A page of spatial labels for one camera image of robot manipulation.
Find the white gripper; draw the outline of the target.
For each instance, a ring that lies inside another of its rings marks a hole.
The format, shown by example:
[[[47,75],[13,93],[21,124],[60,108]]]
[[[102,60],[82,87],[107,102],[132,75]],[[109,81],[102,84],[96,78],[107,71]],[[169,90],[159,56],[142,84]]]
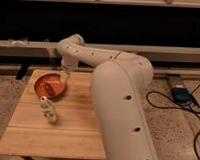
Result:
[[[61,59],[61,65],[66,71],[61,72],[60,84],[62,88],[65,88],[66,81],[69,79],[69,76],[70,76],[69,72],[78,68],[78,59],[75,57],[64,56]]]

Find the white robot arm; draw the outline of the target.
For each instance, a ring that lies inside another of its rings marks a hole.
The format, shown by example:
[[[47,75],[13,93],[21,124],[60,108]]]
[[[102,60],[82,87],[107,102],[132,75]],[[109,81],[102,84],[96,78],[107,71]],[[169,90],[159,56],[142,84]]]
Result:
[[[142,107],[142,92],[153,81],[151,62],[122,50],[87,47],[74,34],[57,44],[62,66],[94,68],[91,96],[107,160],[159,160]]]

